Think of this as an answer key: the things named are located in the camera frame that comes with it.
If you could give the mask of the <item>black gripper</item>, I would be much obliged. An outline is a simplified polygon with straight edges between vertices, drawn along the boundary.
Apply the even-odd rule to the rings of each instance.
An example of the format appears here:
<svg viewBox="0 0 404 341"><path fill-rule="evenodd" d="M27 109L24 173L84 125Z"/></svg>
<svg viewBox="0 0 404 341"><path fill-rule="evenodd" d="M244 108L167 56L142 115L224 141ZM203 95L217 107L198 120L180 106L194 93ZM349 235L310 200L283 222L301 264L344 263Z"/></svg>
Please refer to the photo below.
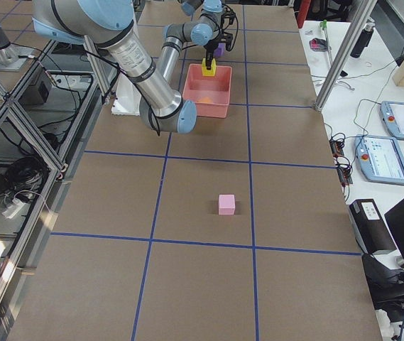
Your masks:
<svg viewBox="0 0 404 341"><path fill-rule="evenodd" d="M215 64L215 58L213 56L214 50L217 48L217 46L220 43L224 43L226 46L227 51L232 51L234 47L234 36L232 33L228 32L223 32L220 33L217 37L214 39L211 39L205 46L204 49L206 50L205 54L205 62L204 62L204 67L206 70L213 70L214 69L214 64Z"/></svg>

